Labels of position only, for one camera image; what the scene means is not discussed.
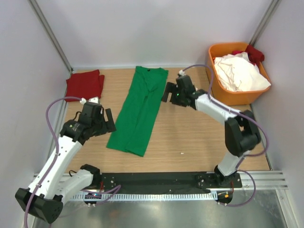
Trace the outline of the green t-shirt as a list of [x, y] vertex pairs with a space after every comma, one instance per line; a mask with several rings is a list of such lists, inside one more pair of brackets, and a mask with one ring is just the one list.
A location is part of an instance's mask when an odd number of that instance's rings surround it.
[[161, 105], [169, 71], [137, 66], [128, 95], [115, 122], [108, 149], [143, 157]]

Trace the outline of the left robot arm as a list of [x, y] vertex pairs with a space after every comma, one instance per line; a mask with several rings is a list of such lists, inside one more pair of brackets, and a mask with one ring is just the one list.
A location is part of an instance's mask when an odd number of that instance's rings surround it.
[[63, 124], [55, 148], [46, 164], [27, 188], [19, 188], [15, 199], [25, 214], [48, 224], [60, 215], [63, 206], [79, 191], [88, 187], [96, 190], [101, 184], [100, 169], [92, 165], [81, 166], [68, 180], [61, 178], [69, 163], [85, 142], [116, 130], [111, 109], [104, 109], [98, 97], [82, 98], [82, 111]]

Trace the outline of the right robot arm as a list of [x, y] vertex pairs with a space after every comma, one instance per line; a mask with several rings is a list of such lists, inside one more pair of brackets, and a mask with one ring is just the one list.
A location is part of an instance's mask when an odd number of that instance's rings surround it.
[[231, 108], [211, 97], [205, 90], [196, 89], [188, 75], [179, 75], [176, 83], [166, 84], [161, 100], [167, 102], [169, 95], [172, 104], [189, 106], [224, 126], [225, 146], [228, 151], [214, 169], [214, 182], [219, 188], [227, 187], [241, 162], [261, 142], [253, 113]]

